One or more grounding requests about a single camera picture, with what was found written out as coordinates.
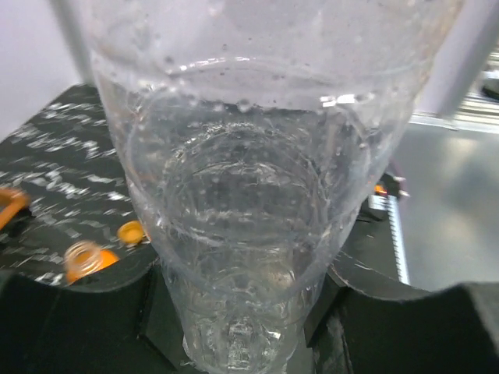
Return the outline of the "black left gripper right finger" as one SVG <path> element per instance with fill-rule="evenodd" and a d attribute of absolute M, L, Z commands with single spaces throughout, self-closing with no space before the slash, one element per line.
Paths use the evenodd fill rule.
<path fill-rule="evenodd" d="M 496 373 L 498 285 L 424 291 L 342 252 L 305 339 L 318 373 Z"/>

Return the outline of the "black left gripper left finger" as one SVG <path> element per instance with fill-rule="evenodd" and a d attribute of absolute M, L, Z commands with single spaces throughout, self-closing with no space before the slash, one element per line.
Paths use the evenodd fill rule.
<path fill-rule="evenodd" d="M 73 286 L 1 272 L 3 373 L 181 373 L 182 335 L 154 256 Z"/>

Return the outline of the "clear plastic bottle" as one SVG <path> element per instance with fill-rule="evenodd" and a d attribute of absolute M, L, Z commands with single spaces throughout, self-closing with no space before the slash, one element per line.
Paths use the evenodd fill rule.
<path fill-rule="evenodd" d="M 460 1 L 73 1 L 193 364 L 280 373 Z"/>

